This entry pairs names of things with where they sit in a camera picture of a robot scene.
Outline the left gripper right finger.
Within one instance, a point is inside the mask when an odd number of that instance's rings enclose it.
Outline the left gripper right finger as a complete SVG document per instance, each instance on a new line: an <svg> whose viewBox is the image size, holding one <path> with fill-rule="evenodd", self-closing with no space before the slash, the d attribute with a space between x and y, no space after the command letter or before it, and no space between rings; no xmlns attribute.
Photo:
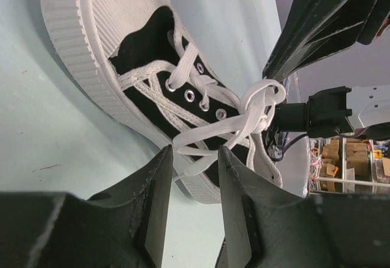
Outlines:
<svg viewBox="0 0 390 268"><path fill-rule="evenodd" d="M218 152L225 238L217 267L388 267L389 196L301 198Z"/></svg>

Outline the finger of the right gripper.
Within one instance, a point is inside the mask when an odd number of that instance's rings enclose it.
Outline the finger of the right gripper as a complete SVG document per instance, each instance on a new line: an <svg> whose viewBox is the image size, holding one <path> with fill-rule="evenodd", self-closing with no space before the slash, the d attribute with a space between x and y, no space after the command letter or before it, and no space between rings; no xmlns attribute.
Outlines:
<svg viewBox="0 0 390 268"><path fill-rule="evenodd" d="M377 0L293 0L263 77L281 81L342 52L357 39Z"/></svg>

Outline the black white sneaker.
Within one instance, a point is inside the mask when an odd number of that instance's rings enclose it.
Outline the black white sneaker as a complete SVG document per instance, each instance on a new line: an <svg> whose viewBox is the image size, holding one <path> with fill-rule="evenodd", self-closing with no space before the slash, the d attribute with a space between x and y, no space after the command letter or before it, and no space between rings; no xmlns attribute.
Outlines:
<svg viewBox="0 0 390 268"><path fill-rule="evenodd" d="M212 71L169 0L40 0L51 42L87 96L119 123L174 151L173 181L219 203L218 150L282 186L262 134L285 87L263 79L242 97Z"/></svg>

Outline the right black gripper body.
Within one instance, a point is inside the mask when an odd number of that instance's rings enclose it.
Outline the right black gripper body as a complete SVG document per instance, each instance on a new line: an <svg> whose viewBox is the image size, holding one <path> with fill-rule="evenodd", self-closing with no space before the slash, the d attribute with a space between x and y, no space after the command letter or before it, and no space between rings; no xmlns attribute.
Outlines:
<svg viewBox="0 0 390 268"><path fill-rule="evenodd" d="M361 44L371 44L389 27L389 0L377 0L358 39Z"/></svg>

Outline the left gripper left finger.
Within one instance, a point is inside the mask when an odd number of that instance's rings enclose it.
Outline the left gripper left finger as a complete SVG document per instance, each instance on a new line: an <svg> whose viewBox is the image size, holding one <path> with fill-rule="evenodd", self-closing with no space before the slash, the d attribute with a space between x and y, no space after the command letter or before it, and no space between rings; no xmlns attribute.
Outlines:
<svg viewBox="0 0 390 268"><path fill-rule="evenodd" d="M171 146L84 200L67 192L1 193L2 267L160 267Z"/></svg>

